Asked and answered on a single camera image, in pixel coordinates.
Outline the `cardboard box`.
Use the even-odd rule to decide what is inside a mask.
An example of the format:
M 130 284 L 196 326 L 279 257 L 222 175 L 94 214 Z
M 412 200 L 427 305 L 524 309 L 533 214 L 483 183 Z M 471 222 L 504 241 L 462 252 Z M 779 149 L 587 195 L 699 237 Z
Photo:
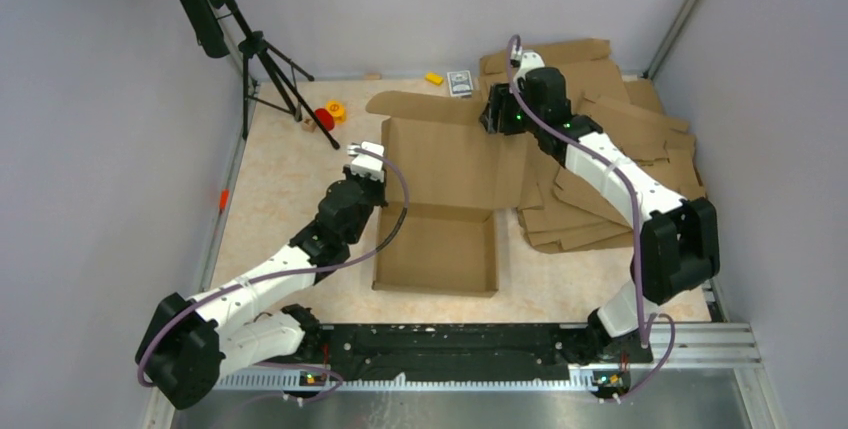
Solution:
M 378 237 L 407 212 L 375 258 L 373 289 L 474 297 L 498 291 L 496 215 L 520 202 L 528 140 L 487 133 L 479 120 L 484 107 L 479 99 L 401 91 L 366 104 L 368 113 L 384 116 L 381 144 L 405 178 L 387 178 Z

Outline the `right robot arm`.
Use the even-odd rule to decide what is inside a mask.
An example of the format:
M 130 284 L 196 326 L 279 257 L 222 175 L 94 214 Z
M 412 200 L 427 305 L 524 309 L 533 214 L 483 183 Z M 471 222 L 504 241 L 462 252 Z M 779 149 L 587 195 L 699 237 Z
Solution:
M 573 113 L 559 70 L 539 67 L 494 85 L 480 122 L 489 134 L 531 135 L 542 153 L 588 183 L 631 226 L 630 279 L 588 317 L 587 357 L 614 360 L 632 334 L 646 345 L 650 314 L 719 272 L 714 205 L 667 188 L 593 119 Z

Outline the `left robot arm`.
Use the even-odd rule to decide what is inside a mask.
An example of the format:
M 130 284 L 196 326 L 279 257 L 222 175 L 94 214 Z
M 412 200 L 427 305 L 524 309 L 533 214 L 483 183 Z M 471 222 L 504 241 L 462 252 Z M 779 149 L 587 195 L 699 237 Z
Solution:
M 157 388 L 176 409 L 202 400 L 224 375 L 270 357 L 308 362 L 319 353 L 311 322 L 282 311 L 261 312 L 339 269 L 376 255 L 350 255 L 377 207 L 386 206 L 385 171 L 344 168 L 314 218 L 288 243 L 247 273 L 184 297 L 174 292 L 156 306 L 135 354 L 137 380 Z

